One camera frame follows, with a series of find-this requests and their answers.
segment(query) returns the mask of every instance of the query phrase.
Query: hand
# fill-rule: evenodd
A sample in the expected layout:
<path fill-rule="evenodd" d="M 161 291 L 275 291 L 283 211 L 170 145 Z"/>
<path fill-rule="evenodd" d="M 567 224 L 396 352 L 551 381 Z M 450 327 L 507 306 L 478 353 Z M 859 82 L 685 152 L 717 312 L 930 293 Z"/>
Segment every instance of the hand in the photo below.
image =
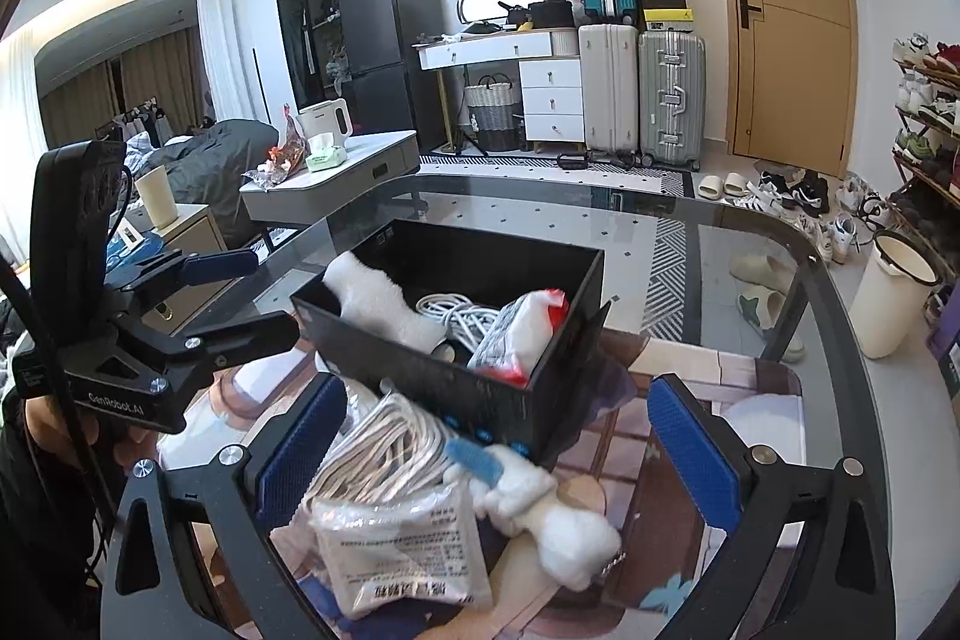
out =
<path fill-rule="evenodd" d="M 37 447 L 52 453 L 64 464 L 80 468 L 77 452 L 74 450 L 66 423 L 59 412 L 56 400 L 52 396 L 38 396 L 26 402 L 26 424 L 30 437 Z M 80 427 L 83 436 L 92 445 L 100 436 L 100 423 L 93 415 L 80 415 Z M 131 426 L 127 437 L 113 447 L 113 458 L 125 472 L 133 469 L 133 464 L 141 458 L 157 457 L 157 433 L 150 429 Z"/>

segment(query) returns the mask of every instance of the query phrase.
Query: coiled white cord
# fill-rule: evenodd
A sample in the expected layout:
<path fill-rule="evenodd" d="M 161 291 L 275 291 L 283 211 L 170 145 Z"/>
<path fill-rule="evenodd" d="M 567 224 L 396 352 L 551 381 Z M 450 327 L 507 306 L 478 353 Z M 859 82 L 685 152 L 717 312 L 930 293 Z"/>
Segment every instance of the coiled white cord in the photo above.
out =
<path fill-rule="evenodd" d="M 456 339 L 471 353 L 476 353 L 500 314 L 499 310 L 473 304 L 462 293 L 431 293 L 416 302 L 416 311 L 443 323 L 446 335 Z"/>
<path fill-rule="evenodd" d="M 391 392 L 328 453 L 306 493 L 359 504 L 395 501 L 440 482 L 450 466 L 443 454 L 449 429 Z"/>

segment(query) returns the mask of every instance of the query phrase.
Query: white trash bin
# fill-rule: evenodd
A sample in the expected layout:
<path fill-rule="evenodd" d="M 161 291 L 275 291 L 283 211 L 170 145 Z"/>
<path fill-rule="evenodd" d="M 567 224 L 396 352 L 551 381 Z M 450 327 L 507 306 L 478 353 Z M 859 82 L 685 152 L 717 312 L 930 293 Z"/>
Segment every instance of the white trash bin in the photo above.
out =
<path fill-rule="evenodd" d="M 893 353 L 939 282 L 916 244 L 892 231 L 877 231 L 850 308 L 853 333 L 863 355 L 882 359 Z"/>

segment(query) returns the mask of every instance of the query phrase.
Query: white plush toy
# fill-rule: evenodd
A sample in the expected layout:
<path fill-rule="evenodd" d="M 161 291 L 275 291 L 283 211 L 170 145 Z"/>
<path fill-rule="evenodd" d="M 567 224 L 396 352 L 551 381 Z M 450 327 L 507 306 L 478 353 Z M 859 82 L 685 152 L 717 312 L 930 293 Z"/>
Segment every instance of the white plush toy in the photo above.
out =
<path fill-rule="evenodd" d="M 330 262 L 323 285 L 340 300 L 340 317 L 369 332 L 424 353 L 446 338 L 443 323 L 411 310 L 403 290 L 386 272 L 371 269 L 352 252 Z"/>
<path fill-rule="evenodd" d="M 617 530 L 600 513 L 563 504 L 555 477 L 519 453 L 504 445 L 483 452 L 500 463 L 503 474 L 493 487 L 469 478 L 477 517 L 488 517 L 507 537 L 529 531 L 544 572 L 571 591 L 584 591 L 620 549 Z M 443 481 L 463 480 L 467 472 L 454 464 L 443 473 Z"/>

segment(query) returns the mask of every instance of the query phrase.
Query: person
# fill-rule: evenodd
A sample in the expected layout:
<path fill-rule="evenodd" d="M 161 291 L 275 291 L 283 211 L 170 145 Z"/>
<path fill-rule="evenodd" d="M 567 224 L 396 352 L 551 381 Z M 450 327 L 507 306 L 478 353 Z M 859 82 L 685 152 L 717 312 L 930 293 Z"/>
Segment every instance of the person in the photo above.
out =
<path fill-rule="evenodd" d="M 82 415 L 91 444 L 101 421 Z M 53 397 L 3 400 L 0 429 L 0 608 L 3 637 L 88 640 L 99 636 L 93 501 Z M 115 496 L 138 458 L 152 458 L 157 434 L 130 427 L 111 449 L 95 449 Z"/>

